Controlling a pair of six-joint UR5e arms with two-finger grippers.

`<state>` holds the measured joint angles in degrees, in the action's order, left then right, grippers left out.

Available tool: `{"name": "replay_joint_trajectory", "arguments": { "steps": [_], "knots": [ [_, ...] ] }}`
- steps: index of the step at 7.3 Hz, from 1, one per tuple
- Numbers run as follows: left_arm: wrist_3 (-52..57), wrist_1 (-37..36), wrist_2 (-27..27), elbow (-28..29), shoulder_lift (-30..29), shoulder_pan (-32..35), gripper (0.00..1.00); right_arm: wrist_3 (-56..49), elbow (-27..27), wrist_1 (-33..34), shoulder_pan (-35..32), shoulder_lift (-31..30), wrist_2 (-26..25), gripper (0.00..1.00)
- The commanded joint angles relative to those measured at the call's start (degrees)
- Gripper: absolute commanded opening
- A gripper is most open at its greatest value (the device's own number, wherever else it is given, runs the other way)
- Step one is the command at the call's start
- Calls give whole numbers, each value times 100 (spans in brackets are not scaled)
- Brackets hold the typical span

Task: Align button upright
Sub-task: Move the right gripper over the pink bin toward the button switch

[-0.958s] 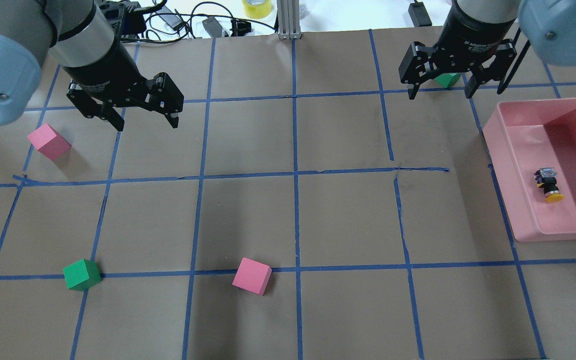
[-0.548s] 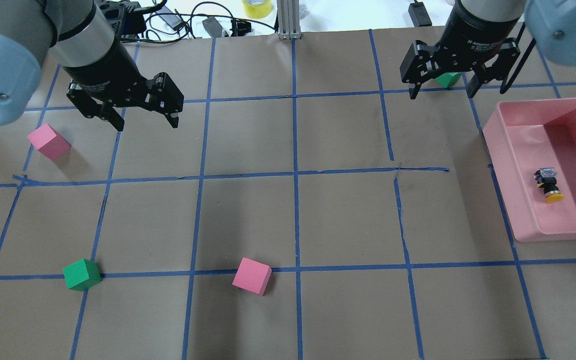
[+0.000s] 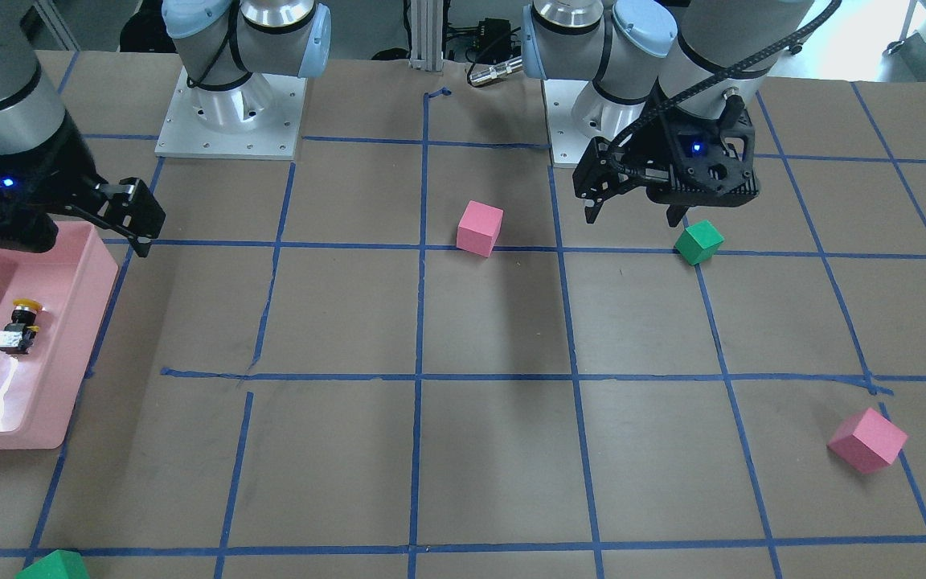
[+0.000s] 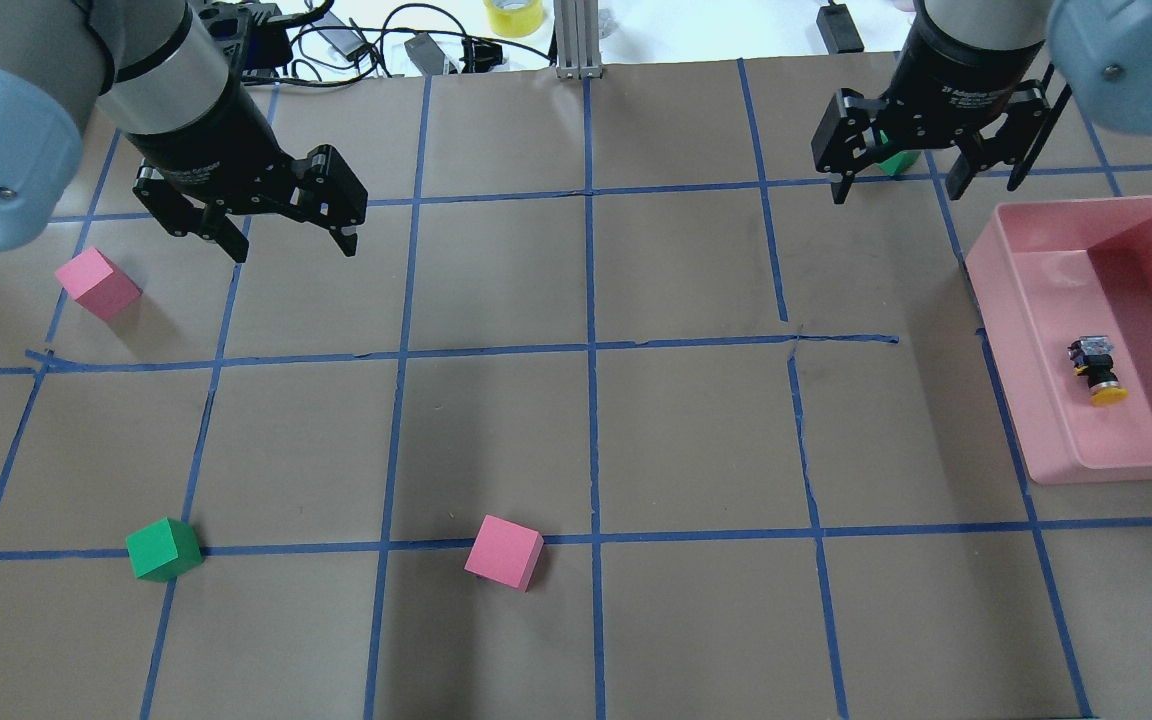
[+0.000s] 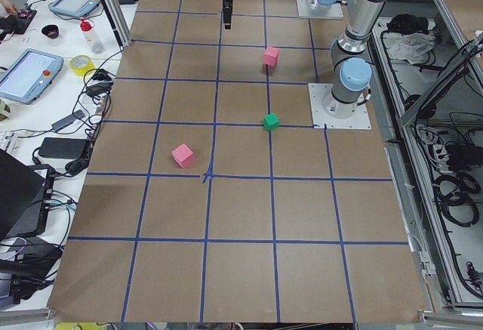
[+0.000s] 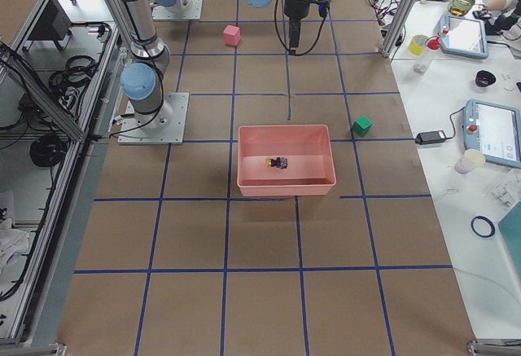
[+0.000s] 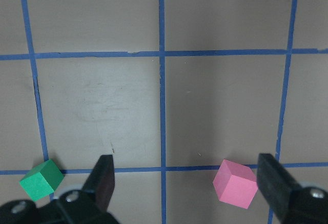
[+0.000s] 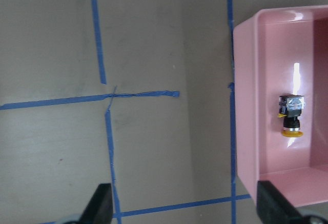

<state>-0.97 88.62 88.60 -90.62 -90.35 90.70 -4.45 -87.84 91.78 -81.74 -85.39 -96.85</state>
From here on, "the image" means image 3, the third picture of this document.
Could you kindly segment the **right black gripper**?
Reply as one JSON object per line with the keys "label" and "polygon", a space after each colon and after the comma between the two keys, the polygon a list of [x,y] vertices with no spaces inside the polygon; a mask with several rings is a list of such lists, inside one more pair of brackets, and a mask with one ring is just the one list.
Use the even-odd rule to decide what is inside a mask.
{"label": "right black gripper", "polygon": [[0,249],[46,253],[58,227],[51,214],[77,217],[125,238],[145,259],[166,212],[142,179],[106,183],[69,113],[46,142],[0,155]]}

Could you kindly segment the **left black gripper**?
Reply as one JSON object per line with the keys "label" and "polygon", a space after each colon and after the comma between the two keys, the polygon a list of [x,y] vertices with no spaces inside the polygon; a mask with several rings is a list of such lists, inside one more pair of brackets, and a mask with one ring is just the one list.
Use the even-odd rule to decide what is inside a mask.
{"label": "left black gripper", "polygon": [[585,223],[594,224],[614,195],[645,188],[649,200],[668,205],[666,223],[676,228],[690,207],[740,207],[760,194],[753,167],[756,128],[742,96],[724,100],[716,120],[678,106],[659,113],[625,144],[588,143],[574,170],[576,198]]}

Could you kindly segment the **green cube near arm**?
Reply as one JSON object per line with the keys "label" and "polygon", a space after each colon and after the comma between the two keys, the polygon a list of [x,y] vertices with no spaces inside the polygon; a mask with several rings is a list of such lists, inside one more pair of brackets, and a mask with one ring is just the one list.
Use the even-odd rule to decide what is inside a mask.
{"label": "green cube near arm", "polygon": [[674,249],[685,263],[697,266],[713,257],[724,241],[724,235],[713,223],[702,220],[684,228]]}

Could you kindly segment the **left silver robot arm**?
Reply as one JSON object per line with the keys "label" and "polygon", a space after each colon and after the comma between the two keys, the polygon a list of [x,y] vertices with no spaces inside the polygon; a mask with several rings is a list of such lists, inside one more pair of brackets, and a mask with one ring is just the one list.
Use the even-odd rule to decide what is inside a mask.
{"label": "left silver robot arm", "polygon": [[747,106],[780,52],[805,36],[809,1],[533,1],[522,63],[584,82],[570,117],[587,146],[573,170],[584,218],[643,188],[669,226],[694,207],[760,194]]}

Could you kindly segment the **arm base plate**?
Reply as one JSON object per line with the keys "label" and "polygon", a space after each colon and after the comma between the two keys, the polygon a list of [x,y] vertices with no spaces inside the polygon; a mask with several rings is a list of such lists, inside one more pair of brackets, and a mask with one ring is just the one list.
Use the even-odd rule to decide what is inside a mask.
{"label": "arm base plate", "polygon": [[293,161],[304,113],[305,78],[254,74],[211,92],[180,72],[154,153],[163,158]]}
{"label": "arm base plate", "polygon": [[555,168],[576,167],[592,137],[613,139],[627,110],[586,80],[545,80],[543,96]]}

